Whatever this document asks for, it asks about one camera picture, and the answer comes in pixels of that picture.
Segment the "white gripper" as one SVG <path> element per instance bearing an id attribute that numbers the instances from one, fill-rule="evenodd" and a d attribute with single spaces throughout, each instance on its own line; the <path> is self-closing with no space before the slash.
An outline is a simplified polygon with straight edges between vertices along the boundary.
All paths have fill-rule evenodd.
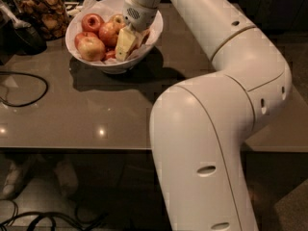
<path id="1" fill-rule="evenodd" d="M 130 24 L 136 31 L 133 31 L 130 26 L 119 31 L 115 47 L 115 57 L 119 61 L 133 60 L 144 53 L 150 35 L 148 28 L 152 25 L 156 13 L 157 9 L 147 8 L 133 0 L 124 0 L 122 14 L 125 23 Z"/>

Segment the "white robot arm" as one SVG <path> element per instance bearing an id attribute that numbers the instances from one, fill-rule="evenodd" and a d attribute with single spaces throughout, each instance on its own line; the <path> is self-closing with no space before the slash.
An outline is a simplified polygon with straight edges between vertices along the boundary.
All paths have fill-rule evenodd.
<path id="1" fill-rule="evenodd" d="M 124 0 L 141 31 L 161 0 Z M 214 67 L 163 92 L 150 116 L 152 156 L 173 231 L 258 231 L 240 147 L 285 105 L 288 63 L 227 0 L 170 0 Z"/>

